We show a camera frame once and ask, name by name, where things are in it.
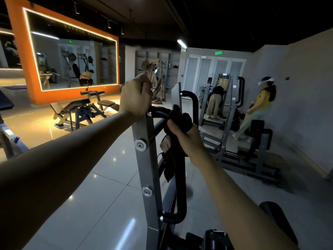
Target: sneaker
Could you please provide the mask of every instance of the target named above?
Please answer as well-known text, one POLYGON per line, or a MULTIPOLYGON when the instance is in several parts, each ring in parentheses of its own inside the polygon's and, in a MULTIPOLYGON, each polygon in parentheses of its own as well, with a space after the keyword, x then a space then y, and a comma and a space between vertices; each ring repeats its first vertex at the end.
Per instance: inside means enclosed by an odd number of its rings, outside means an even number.
POLYGON ((237 141, 240 140, 240 138, 236 137, 235 133, 234 133, 232 136, 233 136, 233 138, 234 138, 235 140, 237 140, 237 141))

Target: light pants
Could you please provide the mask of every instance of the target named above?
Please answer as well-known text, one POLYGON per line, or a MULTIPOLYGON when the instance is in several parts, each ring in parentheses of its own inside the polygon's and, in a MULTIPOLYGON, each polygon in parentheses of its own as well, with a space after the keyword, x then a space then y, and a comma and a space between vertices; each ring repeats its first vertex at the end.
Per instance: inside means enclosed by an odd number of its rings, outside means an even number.
POLYGON ((238 139, 244 134, 244 132, 251 126, 252 120, 262 120, 265 116, 267 109, 255 110, 250 114, 246 114, 243 123, 240 125, 239 130, 233 135, 234 138, 238 139))
POLYGON ((210 99, 209 99, 209 104, 208 104, 208 108, 207 108, 207 117, 211 115, 211 112, 213 110, 214 107, 214 115, 213 117, 216 118, 217 117, 217 112, 219 111, 219 105, 220 102, 222 100, 222 96, 219 94, 212 94, 210 99))

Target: silver bolt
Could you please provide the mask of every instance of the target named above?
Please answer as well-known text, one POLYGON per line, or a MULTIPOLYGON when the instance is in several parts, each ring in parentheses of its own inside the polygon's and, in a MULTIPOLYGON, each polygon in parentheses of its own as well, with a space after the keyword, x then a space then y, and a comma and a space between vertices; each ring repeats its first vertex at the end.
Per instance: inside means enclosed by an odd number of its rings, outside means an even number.
POLYGON ((142 188, 142 193, 144 194, 144 196, 146 197, 151 197, 152 196, 152 190, 148 187, 143 187, 142 188))
POLYGON ((138 139, 134 142, 134 146, 135 146, 135 149, 140 152, 143 152, 147 149, 146 142, 144 140, 140 140, 140 139, 138 139))

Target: person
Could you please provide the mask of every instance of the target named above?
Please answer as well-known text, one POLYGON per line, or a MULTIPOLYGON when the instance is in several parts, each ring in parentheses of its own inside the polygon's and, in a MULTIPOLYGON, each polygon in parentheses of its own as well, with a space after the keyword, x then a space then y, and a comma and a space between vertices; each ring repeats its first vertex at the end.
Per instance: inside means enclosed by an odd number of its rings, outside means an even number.
POLYGON ((94 70, 90 69, 89 71, 83 72, 80 75, 80 86, 91 86, 93 84, 93 80, 91 79, 91 76, 93 75, 94 70))
POLYGON ((208 118, 211 118, 213 107, 214 107, 213 118, 217 118, 217 113, 219 111, 219 107, 222 102, 222 97, 224 94, 225 91, 221 86, 216 86, 215 88, 213 88, 209 98, 209 103, 206 112, 208 118))
MULTIPOLYGON (((117 114, 47 142, 0 164, 0 249, 22 249, 72 195, 112 143, 151 106, 145 74, 125 83, 117 114), (90 146, 92 143, 101 146, 90 146)), ((170 130, 202 173, 235 250, 297 249, 296 245, 214 162, 198 127, 170 130)))
POLYGON ((253 103, 253 106, 246 111, 246 115, 242 124, 239 126, 239 130, 232 136, 235 140, 240 140, 244 132, 251 126, 252 120, 262 120, 266 114, 267 108, 272 101, 275 100, 276 87, 274 84, 274 78, 266 76, 259 82, 262 90, 257 96, 257 100, 253 103))

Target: long dark hair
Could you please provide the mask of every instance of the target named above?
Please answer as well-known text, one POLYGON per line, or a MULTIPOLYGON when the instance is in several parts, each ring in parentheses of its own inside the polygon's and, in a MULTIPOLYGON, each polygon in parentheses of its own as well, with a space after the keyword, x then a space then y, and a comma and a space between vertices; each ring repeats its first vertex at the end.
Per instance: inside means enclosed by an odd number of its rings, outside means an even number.
POLYGON ((274 81, 269 81, 269 79, 271 79, 272 77, 270 76, 266 76, 264 78, 261 79, 262 82, 266 82, 266 84, 268 85, 267 88, 264 88, 263 90, 267 90, 269 92, 269 101, 272 102, 274 101, 275 97, 276 97, 276 87, 274 84, 274 81))

